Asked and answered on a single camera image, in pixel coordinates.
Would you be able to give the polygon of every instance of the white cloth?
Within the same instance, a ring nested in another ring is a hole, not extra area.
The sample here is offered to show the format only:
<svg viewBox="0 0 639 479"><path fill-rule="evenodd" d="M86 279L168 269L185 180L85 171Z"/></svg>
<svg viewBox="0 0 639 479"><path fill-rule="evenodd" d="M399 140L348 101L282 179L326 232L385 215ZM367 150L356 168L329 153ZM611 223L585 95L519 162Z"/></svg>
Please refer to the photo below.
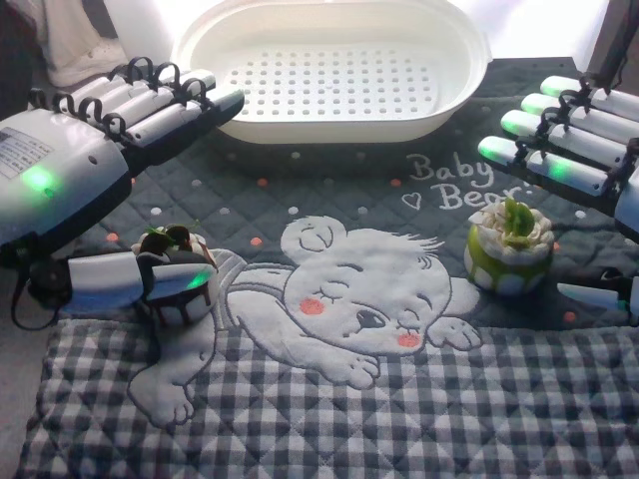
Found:
<svg viewBox="0 0 639 479"><path fill-rule="evenodd" d="M73 64L100 42L100 34L87 17L82 0L8 0L27 17L50 69Z"/></svg>

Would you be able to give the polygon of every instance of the white plastic basket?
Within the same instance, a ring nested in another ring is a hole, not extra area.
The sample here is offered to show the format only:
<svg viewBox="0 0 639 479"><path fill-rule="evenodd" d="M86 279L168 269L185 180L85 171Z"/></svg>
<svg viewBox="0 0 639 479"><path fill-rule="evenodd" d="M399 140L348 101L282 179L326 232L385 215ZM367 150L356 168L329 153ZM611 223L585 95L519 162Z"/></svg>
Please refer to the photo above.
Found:
<svg viewBox="0 0 639 479"><path fill-rule="evenodd" d="M474 93L485 36L446 0L226 0L172 61L244 89L223 127L258 144L389 143L426 135Z"/></svg>

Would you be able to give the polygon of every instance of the bear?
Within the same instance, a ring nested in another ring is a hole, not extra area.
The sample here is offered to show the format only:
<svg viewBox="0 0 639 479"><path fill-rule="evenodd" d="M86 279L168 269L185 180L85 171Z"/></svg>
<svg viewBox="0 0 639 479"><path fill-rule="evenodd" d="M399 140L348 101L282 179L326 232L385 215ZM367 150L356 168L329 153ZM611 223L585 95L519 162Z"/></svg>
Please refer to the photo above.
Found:
<svg viewBox="0 0 639 479"><path fill-rule="evenodd" d="M202 237L191 240L195 251L206 248ZM161 358L131 380L130 396L158 427L185 423L194 414L187 385L213 360L223 328L240 327L273 360L355 389L374 386L381 356L416 354L427 342L479 347L477 330L459 318L474 309L479 292L449 276L436 255L441 246L305 217L282 234L282 251L295 266L247 264L210 249L219 268L210 286L217 302L192 301L189 315L200 319L188 326L177 311L163 311L178 326L157 328Z"/></svg>

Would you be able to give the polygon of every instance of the checkered fabric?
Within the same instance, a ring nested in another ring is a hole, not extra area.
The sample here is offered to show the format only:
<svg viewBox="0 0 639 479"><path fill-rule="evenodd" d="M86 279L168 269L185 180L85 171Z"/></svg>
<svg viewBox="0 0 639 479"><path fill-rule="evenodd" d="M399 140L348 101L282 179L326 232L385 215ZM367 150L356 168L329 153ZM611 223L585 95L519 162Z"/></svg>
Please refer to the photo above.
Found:
<svg viewBox="0 0 639 479"><path fill-rule="evenodd" d="M333 386L223 331L196 415L151 426L127 395L157 351L137 324L64 321L18 477L391 478L639 475L639 331L482 328L469 353L383 359Z"/></svg>
<svg viewBox="0 0 639 479"><path fill-rule="evenodd" d="M574 76L567 65L495 61L450 121L402 145L261 147L212 134L140 175L76 251L124 250L148 226L198 222L210 247L248 264L291 266L285 227L328 216L347 231L437 236L450 276L465 277L467 219L477 208L443 209L438 185L447 184L460 198L513 192L543 211L557 267L634 272L639 248L610 219L497 172L483 188L487 177L476 173L481 139L502 136L499 119L545 78ZM432 176L420 178L424 158ZM456 172L456 160L475 175L449 177L442 169ZM417 193L419 208L402 200ZM484 295L463 319L479 329L481 348L382 358L365 391L275 362L239 329L218 331L214 359L189 386L195 417L169 430L154 427L127 392L158 359L152 331L124 319L61 322L18 477L639 477L639 333L610 328L624 314L547 285L515 300Z"/></svg>

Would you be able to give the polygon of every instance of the embroidered heart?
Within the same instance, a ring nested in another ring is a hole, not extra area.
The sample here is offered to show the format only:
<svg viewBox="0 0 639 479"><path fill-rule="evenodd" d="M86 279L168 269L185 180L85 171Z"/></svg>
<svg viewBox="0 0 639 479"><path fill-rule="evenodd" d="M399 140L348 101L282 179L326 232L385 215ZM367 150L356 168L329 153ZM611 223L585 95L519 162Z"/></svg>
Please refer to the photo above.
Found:
<svg viewBox="0 0 639 479"><path fill-rule="evenodd" d="M401 197L401 200L414 210L421 210L421 194L411 193L409 195L404 195Z"/></svg>

